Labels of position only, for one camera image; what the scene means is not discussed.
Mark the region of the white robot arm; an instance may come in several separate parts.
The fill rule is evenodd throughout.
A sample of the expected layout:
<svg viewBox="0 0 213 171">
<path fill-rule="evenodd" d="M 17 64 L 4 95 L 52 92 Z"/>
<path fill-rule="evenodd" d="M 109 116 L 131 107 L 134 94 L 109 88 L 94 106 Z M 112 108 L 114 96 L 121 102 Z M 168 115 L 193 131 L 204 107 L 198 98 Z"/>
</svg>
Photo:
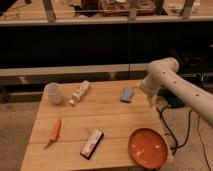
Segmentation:
<svg viewBox="0 0 213 171">
<path fill-rule="evenodd" d="M 178 70 L 179 63 L 173 57 L 152 61 L 147 66 L 147 76 L 138 87 L 149 98 L 162 86 L 166 87 L 213 127 L 213 94 L 178 76 Z"/>
</svg>

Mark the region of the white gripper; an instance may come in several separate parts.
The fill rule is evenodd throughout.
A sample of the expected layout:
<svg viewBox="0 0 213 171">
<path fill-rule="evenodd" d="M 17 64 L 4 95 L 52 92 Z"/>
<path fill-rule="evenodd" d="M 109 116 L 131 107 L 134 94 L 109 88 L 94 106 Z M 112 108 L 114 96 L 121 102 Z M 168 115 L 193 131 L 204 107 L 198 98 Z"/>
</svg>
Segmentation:
<svg viewBox="0 0 213 171">
<path fill-rule="evenodd" d="M 150 76 L 146 76 L 143 80 L 137 83 L 137 87 L 141 89 L 146 95 L 149 102 L 149 107 L 152 108 L 157 103 L 157 96 L 155 96 L 160 90 L 160 84 L 152 79 Z"/>
</svg>

